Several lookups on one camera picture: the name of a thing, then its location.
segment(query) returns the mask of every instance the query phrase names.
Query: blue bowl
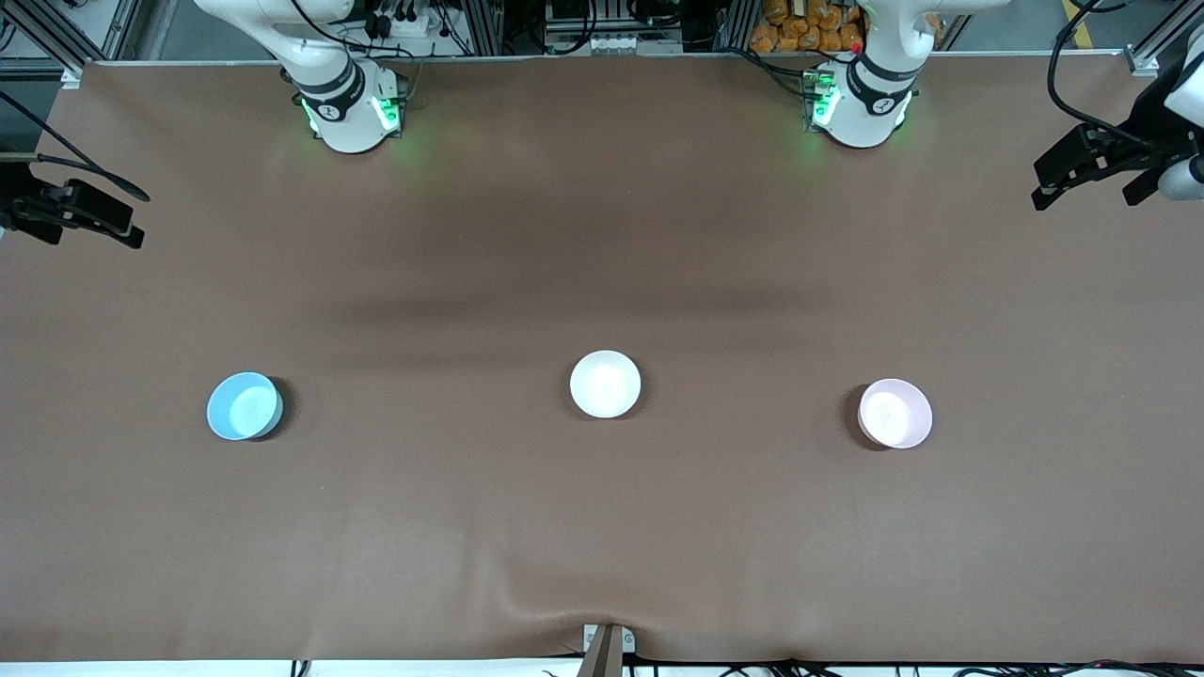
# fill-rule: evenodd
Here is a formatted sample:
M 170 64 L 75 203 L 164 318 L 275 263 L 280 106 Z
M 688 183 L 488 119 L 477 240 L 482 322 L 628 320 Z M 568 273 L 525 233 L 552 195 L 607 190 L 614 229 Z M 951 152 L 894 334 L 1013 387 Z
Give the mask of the blue bowl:
M 254 440 L 276 428 L 284 414 L 284 399 L 270 378 L 244 371 L 226 378 L 209 395 L 206 418 L 223 440 Z

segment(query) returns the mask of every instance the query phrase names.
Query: cable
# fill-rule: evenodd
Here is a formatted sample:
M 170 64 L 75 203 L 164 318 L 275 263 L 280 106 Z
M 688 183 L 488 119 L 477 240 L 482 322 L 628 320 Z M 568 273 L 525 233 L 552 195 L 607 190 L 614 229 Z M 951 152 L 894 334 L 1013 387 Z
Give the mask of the cable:
M 100 169 L 100 165 L 98 165 L 95 163 L 95 160 L 93 160 L 88 155 L 84 155 L 83 151 L 81 151 L 79 148 L 76 148 L 75 145 L 71 143 L 70 141 L 67 141 L 61 134 L 59 134 L 58 131 L 54 131 L 54 128 L 52 128 L 49 124 L 47 124 L 46 122 L 43 122 L 42 118 L 35 116 L 34 112 L 30 111 L 29 108 L 26 108 L 25 106 L 23 106 L 20 104 L 20 101 L 13 99 L 12 96 L 10 96 L 5 92 L 0 92 L 0 99 L 4 99 L 5 102 L 7 102 L 10 106 L 12 106 L 13 108 L 17 108 L 18 113 L 25 116 L 26 118 L 29 118 L 30 122 L 33 122 L 37 126 L 42 128 L 42 130 L 46 131 L 46 134 L 49 134 L 51 136 L 53 136 L 55 141 L 58 141 L 59 143 L 61 143 L 67 151 L 71 151 L 71 153 L 75 154 L 75 157 L 79 158 L 81 160 L 88 163 L 89 165 L 92 165 L 94 167 Z
M 767 64 L 765 61 L 765 59 L 762 59 L 761 57 L 757 57 L 756 54 L 754 54 L 752 52 L 749 52 L 746 49 L 740 49 L 739 47 L 721 47 L 721 48 L 718 49 L 718 52 L 736 54 L 736 55 L 743 58 L 745 61 L 748 61 L 748 63 L 757 66 L 759 69 L 763 70 L 766 72 L 766 75 L 768 75 L 771 78 L 773 78 L 773 82 L 778 87 L 780 87 L 784 90 L 789 92 L 793 96 L 798 96 L 801 99 L 815 99 L 816 98 L 816 96 L 814 96 L 811 94 L 807 94 L 807 93 L 802 92 L 801 89 L 795 89 L 789 83 L 786 83 L 780 77 L 778 77 L 779 75 L 785 75 L 785 76 L 791 76 L 791 77 L 796 77 L 796 78 L 801 80 L 803 77 L 803 71 L 801 71 L 801 70 L 796 71 L 796 70 L 786 69 L 786 67 L 783 67 L 783 66 L 775 66 L 773 64 Z
M 414 80 L 409 81 L 409 86 L 406 87 L 406 102 L 408 104 L 411 99 L 414 98 L 414 93 L 418 92 L 418 81 L 423 77 L 423 66 L 426 61 L 418 61 L 418 71 L 414 73 Z
M 541 23 L 547 24 L 538 12 L 539 6 L 543 5 L 542 0 L 529 0 L 527 1 L 527 36 L 531 42 L 539 48 L 543 54 L 550 54 L 554 57 L 563 57 L 565 54 L 572 54 L 582 47 L 589 45 L 590 39 L 594 37 L 594 30 L 598 25 L 598 12 L 597 7 L 594 6 L 595 0 L 582 0 L 584 5 L 584 12 L 582 13 L 582 35 L 577 39 L 577 42 L 572 45 L 568 49 L 556 49 L 555 47 L 549 47 L 538 35 L 536 35 L 536 29 Z
M 73 167 L 73 169 L 77 169 L 77 170 L 83 170 L 83 171 L 87 171 L 87 172 L 92 172 L 92 173 L 95 173 L 98 176 L 102 176 L 102 177 L 107 178 L 108 181 L 111 181 L 113 183 L 113 186 L 117 186 L 122 190 L 129 193 L 135 199 L 141 200 L 143 202 L 149 202 L 150 201 L 150 195 L 147 195 L 147 192 L 143 190 L 143 189 L 141 189 L 141 188 L 138 188 L 137 186 L 135 186 L 134 182 L 131 182 L 131 181 L 129 181 L 126 178 L 122 178 L 120 176 L 117 176 L 116 173 L 113 173 L 111 171 L 107 171 L 107 170 L 104 170 L 104 169 L 101 169 L 99 166 L 88 165 L 88 164 L 84 164 L 84 163 L 77 163 L 75 160 L 69 160 L 66 158 L 55 158 L 54 155 L 43 155 L 41 153 L 37 154 L 37 161 L 46 163 L 46 164 L 49 164 L 49 165 L 63 165 L 63 166 Z
M 455 25 L 452 23 L 452 17 L 448 12 L 447 5 L 444 5 L 441 0 L 433 0 L 431 6 L 435 7 L 435 13 L 439 16 L 439 20 L 443 22 L 443 27 L 448 29 L 449 34 L 452 34 L 452 41 L 460 48 L 460 52 L 464 52 L 465 57 L 471 57 L 472 49 L 470 49 L 467 42 L 460 37 L 460 31 L 458 31 Z
M 1076 0 L 1069 0 L 1069 2 L 1072 5 L 1074 5 L 1079 10 L 1081 10 L 1084 7 L 1084 5 L 1080 5 Z M 1103 10 L 1091 10 L 1091 13 L 1092 14 L 1106 14 L 1108 12 L 1115 12 L 1117 10 L 1123 10 L 1125 7 L 1128 7 L 1128 6 L 1133 5 L 1134 2 L 1137 2 L 1137 0 L 1125 0 L 1123 2 L 1119 2 L 1116 5 L 1112 5 L 1111 7 L 1104 7 Z
M 1085 122 L 1087 124 L 1092 124 L 1092 125 L 1097 126 L 1098 129 L 1103 129 L 1103 130 L 1110 131 L 1110 133 L 1115 134 L 1116 136 L 1120 136 L 1122 139 L 1126 139 L 1128 141 L 1132 141 L 1132 142 L 1141 146 L 1143 148 L 1152 151 L 1152 149 L 1155 149 L 1155 147 L 1153 147 L 1153 143 L 1151 143 L 1150 141 L 1147 141 L 1145 139 L 1141 139 L 1139 136 L 1134 136 L 1134 135 L 1125 131 L 1123 129 L 1121 129 L 1121 128 L 1119 128 L 1119 126 L 1116 126 L 1116 125 L 1114 125 L 1111 123 L 1106 123 L 1106 122 L 1104 122 L 1104 120 L 1102 120 L 1102 119 L 1099 119 L 1099 118 L 1097 118 L 1094 116 L 1088 116 L 1087 113 L 1085 113 L 1085 112 L 1075 108 L 1074 106 L 1067 104 L 1064 100 L 1062 100 L 1062 96 L 1058 95 L 1058 93 L 1057 93 L 1057 84 L 1056 84 L 1057 61 L 1058 61 L 1058 58 L 1062 55 L 1062 48 L 1066 46 L 1067 40 L 1070 39 L 1070 34 L 1073 34 L 1074 30 L 1076 28 L 1079 28 L 1079 24 L 1082 23 L 1082 19 L 1085 19 L 1087 17 L 1087 14 L 1093 13 L 1096 11 L 1096 7 L 1103 0 L 1087 0 L 1087 4 L 1082 5 L 1081 7 L 1079 7 L 1079 11 L 1074 13 L 1074 17 L 1072 17 L 1070 20 L 1067 22 L 1067 24 L 1062 28 L 1062 30 L 1058 31 L 1057 39 L 1054 42 L 1054 52 L 1050 54 L 1049 70 L 1045 73 L 1045 89 L 1049 92 L 1050 100 L 1054 101 L 1054 105 L 1057 106 L 1063 113 L 1066 113 L 1066 114 L 1068 114 L 1068 116 L 1070 116 L 1070 117 L 1073 117 L 1075 119 L 1082 120 L 1082 122 Z
M 389 51 L 394 52 L 397 57 L 401 57 L 402 54 L 405 54 L 411 60 L 414 59 L 414 54 L 412 54 L 409 52 L 409 49 L 406 49 L 406 48 L 403 48 L 401 46 L 397 46 L 397 47 L 373 47 L 371 43 L 364 45 L 361 42 L 354 42 L 352 40 L 343 40 L 342 37 L 331 35 L 331 34 L 326 33 L 325 30 L 323 30 L 321 27 L 319 27 L 318 24 L 315 24 L 314 20 L 309 18 L 309 14 L 305 13 L 305 10 L 301 8 L 301 2 L 297 2 L 297 0 L 289 0 L 289 1 L 293 2 L 293 7 L 297 11 L 299 14 L 301 14 L 301 18 L 305 20 L 305 23 L 309 24 L 309 28 L 312 28 L 315 31 L 318 31 L 318 35 L 325 37 L 326 40 L 331 40 L 334 42 L 337 42 L 337 43 L 342 45 L 343 47 L 349 47 L 349 48 L 353 48 L 353 49 L 360 49 L 360 51 L 362 51 L 365 54 L 367 54 L 370 57 L 372 55 L 372 51 L 373 49 L 382 49 L 382 51 L 383 49 L 389 49 Z
M 4 99 L 5 102 L 7 102 L 13 108 L 16 108 L 17 112 L 19 112 L 20 114 L 23 114 L 26 118 L 29 118 L 30 122 L 33 122 L 37 126 L 42 128 L 42 130 L 45 130 L 47 134 L 49 134 L 51 136 L 53 136 L 54 140 L 58 141 L 59 143 L 61 143 L 67 151 L 71 151 L 71 153 L 73 153 L 75 157 L 77 157 L 81 160 L 83 160 L 82 163 L 77 163 L 75 160 L 69 160 L 66 158 L 55 158 L 53 155 L 42 155 L 42 154 L 39 153 L 37 161 L 40 161 L 40 163 L 47 163 L 47 164 L 52 164 L 52 165 L 64 165 L 64 166 L 69 166 L 69 167 L 75 167 L 75 169 L 78 169 L 78 170 L 83 170 L 83 171 L 88 171 L 88 172 L 102 176 L 102 177 L 107 178 L 108 181 L 113 182 L 113 184 L 117 186 L 118 188 L 120 188 L 122 190 L 129 193 L 135 199 L 141 200 L 143 202 L 149 202 L 150 201 L 150 196 L 147 195 L 146 190 L 142 190 L 141 188 L 138 188 L 137 186 L 135 186 L 134 182 L 131 182 L 131 181 L 129 181 L 126 178 L 122 178 L 120 176 L 117 176 L 116 173 L 113 173 L 113 172 L 104 169 L 102 166 L 100 166 L 99 164 L 96 164 L 95 160 L 93 160 L 88 155 L 84 155 L 83 151 L 81 151 L 79 148 L 76 148 L 75 143 L 71 143 L 70 141 L 67 141 L 65 136 L 63 136 L 61 134 L 59 134 L 58 131 L 55 131 L 54 128 L 51 126 L 49 124 L 47 124 L 45 120 L 42 120 L 42 118 L 35 116 L 33 111 L 30 111 L 25 106 L 20 105 L 20 101 L 17 101 L 16 99 L 13 99 L 12 96 L 10 96 L 5 92 L 0 92 L 0 99 Z
M 649 28 L 668 28 L 681 22 L 681 10 L 667 16 L 651 17 L 636 11 L 636 0 L 627 0 L 627 13 L 631 18 Z

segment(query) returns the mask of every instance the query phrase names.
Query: white bowl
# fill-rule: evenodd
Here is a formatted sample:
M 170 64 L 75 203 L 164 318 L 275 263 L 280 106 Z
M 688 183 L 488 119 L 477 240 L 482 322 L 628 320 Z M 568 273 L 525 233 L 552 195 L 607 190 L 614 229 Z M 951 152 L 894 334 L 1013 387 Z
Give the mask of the white bowl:
M 932 432 L 932 405 L 907 381 L 875 381 L 861 395 L 857 423 L 867 437 L 884 447 L 910 449 Z
M 577 363 L 568 390 L 583 412 L 594 418 L 622 416 L 639 400 L 639 369 L 627 355 L 597 351 Z

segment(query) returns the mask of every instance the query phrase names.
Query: bowl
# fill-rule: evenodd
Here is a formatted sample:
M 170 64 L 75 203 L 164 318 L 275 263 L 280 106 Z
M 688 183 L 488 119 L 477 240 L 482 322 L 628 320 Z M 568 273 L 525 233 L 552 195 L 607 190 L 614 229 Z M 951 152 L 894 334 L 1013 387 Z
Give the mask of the bowl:
M 284 399 L 270 378 L 254 371 L 236 373 L 213 389 L 206 408 L 209 429 L 223 440 L 262 437 L 284 414 Z
M 861 395 L 857 424 L 884 447 L 910 449 L 932 432 L 932 405 L 907 381 L 884 378 L 870 383 Z
M 622 416 L 639 400 L 639 369 L 618 351 L 596 351 L 582 358 L 568 377 L 568 390 L 594 418 Z

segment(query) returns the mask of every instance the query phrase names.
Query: snack package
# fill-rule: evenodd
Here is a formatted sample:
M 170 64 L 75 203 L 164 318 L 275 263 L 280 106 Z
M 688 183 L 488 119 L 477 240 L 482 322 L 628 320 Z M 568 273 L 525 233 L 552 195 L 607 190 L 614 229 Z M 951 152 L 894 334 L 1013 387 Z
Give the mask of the snack package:
M 839 52 L 840 36 L 834 30 L 820 33 L 820 52 Z
M 840 49 L 844 49 L 845 52 L 851 51 L 854 46 L 863 45 L 861 29 L 857 28 L 857 24 L 844 24 L 840 27 L 840 30 L 837 31 L 837 35 L 840 36 Z
M 840 25 L 842 13 L 839 5 L 813 0 L 807 7 L 807 23 L 819 27 L 820 30 L 836 30 Z
M 803 17 L 790 17 L 781 24 L 781 37 L 799 39 L 807 34 L 807 19 Z
M 790 18 L 790 5 L 786 0 L 765 0 L 761 4 L 765 19 L 773 25 L 781 25 L 781 22 Z
M 752 29 L 752 37 L 749 39 L 749 48 L 757 54 L 773 52 L 778 46 L 778 27 L 760 24 Z
M 928 19 L 928 24 L 932 27 L 932 31 L 936 34 L 936 42 L 940 45 L 940 41 L 945 37 L 945 24 L 940 20 L 937 14 L 925 14 Z
M 820 48 L 820 29 L 811 27 L 807 29 L 807 33 L 798 39 L 799 49 L 819 49 Z

